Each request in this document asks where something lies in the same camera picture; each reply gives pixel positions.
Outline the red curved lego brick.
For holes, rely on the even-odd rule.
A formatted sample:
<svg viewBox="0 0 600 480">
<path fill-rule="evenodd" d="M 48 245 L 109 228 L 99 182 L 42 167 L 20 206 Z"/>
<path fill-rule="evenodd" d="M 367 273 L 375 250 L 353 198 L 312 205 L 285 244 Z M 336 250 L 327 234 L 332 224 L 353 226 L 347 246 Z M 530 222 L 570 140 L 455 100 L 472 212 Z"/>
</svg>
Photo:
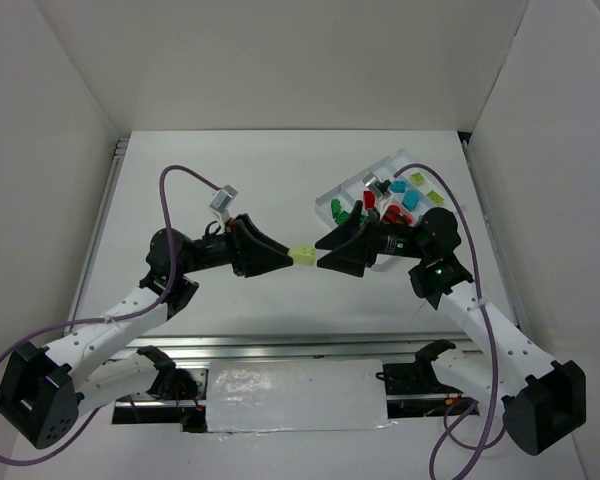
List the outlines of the red curved lego brick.
<svg viewBox="0 0 600 480">
<path fill-rule="evenodd" d="M 373 210 L 376 206 L 376 196 L 373 192 L 365 190 L 363 192 L 363 207 L 365 210 Z"/>
</svg>

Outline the red oval lego brick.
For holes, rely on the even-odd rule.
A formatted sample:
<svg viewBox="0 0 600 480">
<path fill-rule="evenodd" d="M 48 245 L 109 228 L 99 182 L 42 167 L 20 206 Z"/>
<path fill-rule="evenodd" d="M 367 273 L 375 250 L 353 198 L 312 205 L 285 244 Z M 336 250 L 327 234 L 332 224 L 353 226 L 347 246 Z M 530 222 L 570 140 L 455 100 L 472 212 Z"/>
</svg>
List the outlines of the red oval lego brick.
<svg viewBox="0 0 600 480">
<path fill-rule="evenodd" d="M 383 221 L 384 222 L 395 222 L 398 221 L 401 217 L 400 208 L 396 205 L 389 205 L 387 210 L 384 213 Z"/>
</svg>

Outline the pale yellow lego brick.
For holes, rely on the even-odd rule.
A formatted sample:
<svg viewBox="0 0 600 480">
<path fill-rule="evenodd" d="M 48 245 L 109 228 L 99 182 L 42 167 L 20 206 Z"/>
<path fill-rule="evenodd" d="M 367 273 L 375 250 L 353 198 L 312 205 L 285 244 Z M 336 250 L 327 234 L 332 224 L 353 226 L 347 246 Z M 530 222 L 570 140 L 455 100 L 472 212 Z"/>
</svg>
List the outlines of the pale yellow lego brick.
<svg viewBox="0 0 600 480">
<path fill-rule="evenodd" d="M 316 249 L 310 246 L 291 247 L 288 255 L 295 265 L 313 266 L 316 261 Z"/>
</svg>

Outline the cyan oval lego brick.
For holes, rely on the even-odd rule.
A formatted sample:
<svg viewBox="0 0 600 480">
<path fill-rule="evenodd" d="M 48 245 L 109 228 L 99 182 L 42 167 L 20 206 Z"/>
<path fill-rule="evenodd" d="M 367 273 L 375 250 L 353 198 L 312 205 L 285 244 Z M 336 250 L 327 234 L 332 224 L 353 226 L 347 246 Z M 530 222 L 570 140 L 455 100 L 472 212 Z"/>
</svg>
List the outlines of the cyan oval lego brick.
<svg viewBox="0 0 600 480">
<path fill-rule="evenodd" d="M 416 190 L 409 189 L 403 194 L 401 204 L 408 211 L 414 211 L 417 208 L 419 201 L 419 193 Z"/>
</svg>

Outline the cyan 2x4 lego plate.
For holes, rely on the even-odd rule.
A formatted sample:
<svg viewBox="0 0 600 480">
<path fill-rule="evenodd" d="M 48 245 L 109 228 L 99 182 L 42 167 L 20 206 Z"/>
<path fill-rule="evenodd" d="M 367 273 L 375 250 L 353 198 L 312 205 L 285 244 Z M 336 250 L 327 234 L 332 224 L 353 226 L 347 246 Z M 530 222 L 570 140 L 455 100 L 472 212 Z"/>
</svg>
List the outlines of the cyan 2x4 lego plate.
<svg viewBox="0 0 600 480">
<path fill-rule="evenodd" d="M 390 190 L 393 193 L 405 193 L 407 190 L 407 183 L 402 180 L 396 180 L 391 183 Z"/>
</svg>

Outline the lime square lego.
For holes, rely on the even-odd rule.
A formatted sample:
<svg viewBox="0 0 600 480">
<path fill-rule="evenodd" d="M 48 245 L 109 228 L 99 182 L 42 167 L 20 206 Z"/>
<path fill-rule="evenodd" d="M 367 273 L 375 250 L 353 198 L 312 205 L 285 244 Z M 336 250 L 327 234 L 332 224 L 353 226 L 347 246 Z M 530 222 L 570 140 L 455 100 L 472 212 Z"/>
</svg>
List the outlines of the lime square lego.
<svg viewBox="0 0 600 480">
<path fill-rule="evenodd" d="M 415 172 L 410 175 L 410 181 L 415 186 L 419 186 L 425 183 L 425 178 L 420 172 Z"/>
</svg>

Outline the lime 2x2 lego plate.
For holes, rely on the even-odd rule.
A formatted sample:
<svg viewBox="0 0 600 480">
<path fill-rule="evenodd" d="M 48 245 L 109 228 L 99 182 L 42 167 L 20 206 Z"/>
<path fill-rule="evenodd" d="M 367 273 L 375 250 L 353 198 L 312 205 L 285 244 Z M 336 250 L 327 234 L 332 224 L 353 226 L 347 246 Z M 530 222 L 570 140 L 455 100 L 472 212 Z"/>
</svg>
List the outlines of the lime 2x2 lego plate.
<svg viewBox="0 0 600 480">
<path fill-rule="evenodd" d="M 437 193 L 436 191 L 432 190 L 429 191 L 426 196 L 431 200 L 431 202 L 433 204 L 435 204 L 436 206 L 442 206 L 444 204 L 444 197 L 441 196 L 439 193 Z"/>
</svg>

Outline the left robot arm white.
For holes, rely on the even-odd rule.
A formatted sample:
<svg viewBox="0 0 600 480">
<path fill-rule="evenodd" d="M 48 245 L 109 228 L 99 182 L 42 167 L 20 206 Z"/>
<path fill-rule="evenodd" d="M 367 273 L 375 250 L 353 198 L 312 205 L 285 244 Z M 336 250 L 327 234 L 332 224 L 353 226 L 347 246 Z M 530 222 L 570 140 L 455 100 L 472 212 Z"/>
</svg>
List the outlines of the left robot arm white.
<svg viewBox="0 0 600 480">
<path fill-rule="evenodd" d="M 154 234 L 138 286 L 93 323 L 37 347 L 26 341 L 10 355 L 0 383 L 0 414 L 35 448 L 58 443 L 79 417 L 122 397 L 176 399 L 197 393 L 196 381 L 155 346 L 123 360 L 113 355 L 186 308 L 199 285 L 188 274 L 231 266 L 255 277 L 293 264 L 288 247 L 262 234 L 246 214 L 207 228 L 192 240 L 169 228 Z"/>
</svg>

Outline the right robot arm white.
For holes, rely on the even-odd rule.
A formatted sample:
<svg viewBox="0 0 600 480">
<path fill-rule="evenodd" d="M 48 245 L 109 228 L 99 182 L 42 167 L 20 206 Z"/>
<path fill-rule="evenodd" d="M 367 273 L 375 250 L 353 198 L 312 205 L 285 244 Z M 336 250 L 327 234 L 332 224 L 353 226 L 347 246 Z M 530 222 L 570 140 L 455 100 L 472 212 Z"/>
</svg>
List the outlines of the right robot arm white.
<svg viewBox="0 0 600 480">
<path fill-rule="evenodd" d="M 537 456 L 586 421 L 586 376 L 532 342 L 482 293 L 478 274 L 454 251 L 457 217 L 434 207 L 415 224 L 385 224 L 356 202 L 348 219 L 318 240 L 318 267 L 363 276 L 380 255 L 417 260 L 409 272 L 415 295 L 451 319 L 483 352 L 481 360 L 439 341 L 425 356 L 435 381 L 486 403 L 513 442 Z"/>
</svg>

